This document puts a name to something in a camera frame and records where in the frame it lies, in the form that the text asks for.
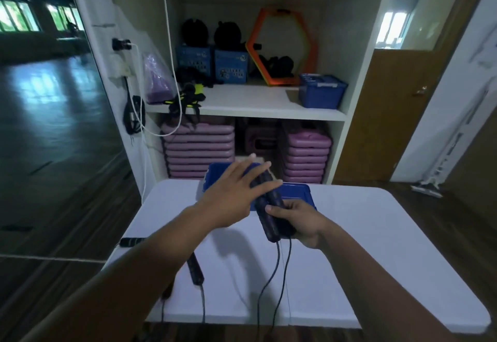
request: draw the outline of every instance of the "blue box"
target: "blue box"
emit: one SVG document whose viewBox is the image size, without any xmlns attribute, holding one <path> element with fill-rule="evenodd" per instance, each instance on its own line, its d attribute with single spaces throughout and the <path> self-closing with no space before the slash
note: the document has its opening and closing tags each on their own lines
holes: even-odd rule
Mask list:
<svg viewBox="0 0 497 342">
<path fill-rule="evenodd" d="M 247 81 L 249 53 L 243 51 L 214 51 L 216 80 L 227 84 L 244 84 Z"/>
<path fill-rule="evenodd" d="M 228 162 L 215 162 L 209 164 L 209 169 L 207 169 L 207 173 L 205 174 L 204 185 L 202 188 L 204 193 L 214 182 L 216 182 L 219 179 L 219 177 L 221 177 L 221 175 L 224 173 L 227 167 L 230 166 L 230 164 L 231 163 Z M 245 173 L 247 173 L 250 169 L 253 169 L 258 165 L 260 164 L 257 162 L 252 163 L 245 171 Z M 279 191 L 283 199 L 303 199 L 307 203 L 309 203 L 312 207 L 316 208 L 311 196 L 311 189 L 306 184 L 292 184 L 285 182 L 277 190 Z M 250 209 L 251 211 L 255 211 L 253 203 L 251 204 Z"/>
<path fill-rule="evenodd" d="M 338 109 L 348 84 L 332 75 L 299 75 L 299 100 L 305 108 Z"/>
<path fill-rule="evenodd" d="M 212 76 L 210 47 L 177 46 L 176 59 L 179 67 L 194 67 L 207 76 Z"/>
</svg>

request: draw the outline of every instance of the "hand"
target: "hand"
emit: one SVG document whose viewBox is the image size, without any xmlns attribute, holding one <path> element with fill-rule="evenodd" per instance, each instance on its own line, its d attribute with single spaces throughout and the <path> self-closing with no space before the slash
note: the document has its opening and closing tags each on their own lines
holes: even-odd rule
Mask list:
<svg viewBox="0 0 497 342">
<path fill-rule="evenodd" d="M 247 160 L 234 162 L 217 180 L 195 208 L 213 220 L 213 228 L 230 226 L 247 217 L 250 213 L 250 203 L 262 194 L 281 186 L 283 181 L 264 182 L 255 188 L 250 182 L 271 166 L 271 162 L 258 165 L 244 176 L 245 170 L 252 164 L 255 155 Z"/>
<path fill-rule="evenodd" d="M 295 235 L 305 246 L 318 249 L 320 234 L 330 223 L 322 213 L 301 199 L 284 199 L 287 209 L 266 206 L 266 212 L 276 218 L 287 219 L 297 230 Z"/>
</svg>

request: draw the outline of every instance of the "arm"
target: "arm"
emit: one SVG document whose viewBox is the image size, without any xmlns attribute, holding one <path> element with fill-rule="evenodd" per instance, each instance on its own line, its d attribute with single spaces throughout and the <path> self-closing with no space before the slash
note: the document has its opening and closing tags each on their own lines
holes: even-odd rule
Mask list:
<svg viewBox="0 0 497 342">
<path fill-rule="evenodd" d="M 297 238 L 320 249 L 332 265 L 364 333 L 373 341 L 456 341 L 450 331 L 340 226 L 301 200 L 268 213 L 289 220 Z"/>
<path fill-rule="evenodd" d="M 250 182 L 271 164 L 243 176 L 251 163 L 252 158 L 230 165 L 201 200 L 96 275 L 22 340 L 131 340 L 208 233 L 245 218 L 252 200 L 281 185 L 272 181 L 251 189 Z"/>
</svg>

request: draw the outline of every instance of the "white cable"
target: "white cable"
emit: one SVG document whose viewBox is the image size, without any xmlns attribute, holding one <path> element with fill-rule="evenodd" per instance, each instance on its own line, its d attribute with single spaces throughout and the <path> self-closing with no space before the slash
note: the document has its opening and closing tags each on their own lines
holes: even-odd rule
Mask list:
<svg viewBox="0 0 497 342">
<path fill-rule="evenodd" d="M 164 0 L 164 12 L 165 12 L 165 22 L 166 22 L 166 28 L 167 28 L 167 38 L 169 40 L 169 54 L 171 56 L 171 67 L 172 67 L 172 75 L 174 77 L 174 84 L 176 85 L 176 92 L 178 94 L 178 104 L 179 104 L 179 121 L 178 121 L 178 124 L 177 126 L 174 128 L 173 131 L 171 131 L 170 133 L 168 134 L 165 134 L 165 135 L 161 135 L 161 134 L 156 134 L 150 130 L 148 130 L 145 125 L 142 123 L 142 108 L 143 108 L 143 102 L 140 102 L 140 115 L 138 115 L 138 113 L 136 112 L 136 109 L 135 109 L 135 103 L 134 102 L 131 102 L 131 106 L 133 107 L 133 112 L 135 113 L 136 115 L 136 118 L 138 120 L 138 122 L 140 123 L 140 127 L 142 129 L 142 140 L 143 140 L 143 145 L 145 146 L 145 153 L 143 154 L 143 171 L 144 171 L 144 174 L 143 174 L 143 191 L 142 191 L 142 204 L 143 204 L 143 197 L 145 195 L 145 190 L 147 188 L 147 157 L 146 157 L 146 154 L 147 154 L 147 141 L 146 141 L 146 138 L 145 138 L 145 131 L 147 131 L 149 134 L 155 136 L 155 137 L 168 137 L 169 135 L 172 135 L 174 134 L 179 126 L 181 125 L 181 120 L 183 118 L 183 108 L 181 107 L 181 95 L 180 95 L 180 91 L 179 91 L 179 86 L 178 86 L 178 81 L 176 79 L 176 72 L 174 71 L 174 59 L 173 59 L 173 56 L 172 56 L 172 43 L 171 43 L 171 31 L 170 31 L 170 28 L 169 28 L 169 14 L 167 12 L 167 0 Z M 137 81 L 138 81 L 138 92 L 139 92 L 139 95 L 140 95 L 140 98 L 142 100 L 145 100 L 145 97 L 143 95 L 143 86 L 144 86 L 144 83 L 143 83 L 143 64 L 142 64 L 142 57 L 140 55 L 140 48 L 138 47 L 137 44 L 135 43 L 131 43 L 132 46 L 136 47 L 136 52 L 137 52 L 137 57 L 138 57 L 138 71 L 137 71 Z"/>
<path fill-rule="evenodd" d="M 21 259 L 36 259 L 39 261 L 64 261 L 64 262 L 84 262 L 84 263 L 106 263 L 107 262 L 107 261 L 100 260 L 100 259 L 40 257 L 37 255 L 21 255 L 21 254 L 0 254 L 0 258 L 21 258 Z"/>
</svg>

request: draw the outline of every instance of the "white cabinet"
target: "white cabinet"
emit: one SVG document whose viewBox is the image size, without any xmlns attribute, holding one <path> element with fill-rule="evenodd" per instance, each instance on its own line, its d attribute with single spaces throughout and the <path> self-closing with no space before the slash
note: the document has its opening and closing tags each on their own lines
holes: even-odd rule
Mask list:
<svg viewBox="0 0 497 342">
<path fill-rule="evenodd" d="M 171 64 L 167 39 L 163 0 L 76 0 L 88 32 L 90 45 L 96 56 L 109 101 L 121 124 L 122 102 L 125 95 L 120 82 L 113 78 L 116 58 L 109 50 L 110 38 L 130 39 L 142 52 L 160 54 Z M 317 71 L 337 76 L 349 84 L 339 110 L 306 109 L 296 101 L 296 89 L 291 87 L 266 87 L 263 85 L 216 85 L 206 89 L 206 100 L 201 113 L 234 117 L 266 117 L 280 119 L 315 119 L 326 121 L 334 140 L 333 150 L 326 169 L 325 183 L 330 183 L 338 164 L 357 99 L 374 50 L 374 44 L 388 0 L 167 0 L 173 48 L 181 43 L 180 27 L 187 18 L 199 18 L 209 28 L 210 39 L 218 21 L 234 21 L 242 31 L 242 41 L 248 39 L 259 10 L 265 6 L 291 9 L 303 14 L 312 36 L 317 40 L 319 57 Z M 261 53 L 273 52 L 302 56 L 302 44 L 292 37 L 292 27 L 265 26 L 258 38 Z M 134 74 L 138 72 L 137 53 L 126 53 L 124 60 Z M 130 79 L 130 91 L 138 94 L 136 78 Z M 147 125 L 158 132 L 154 120 L 167 112 L 167 106 L 147 106 Z M 154 180 L 167 176 L 158 138 L 147 136 L 149 156 L 137 161 L 133 152 L 139 147 L 126 144 L 128 156 L 140 190 L 143 188 L 144 161 L 152 168 Z"/>
</svg>

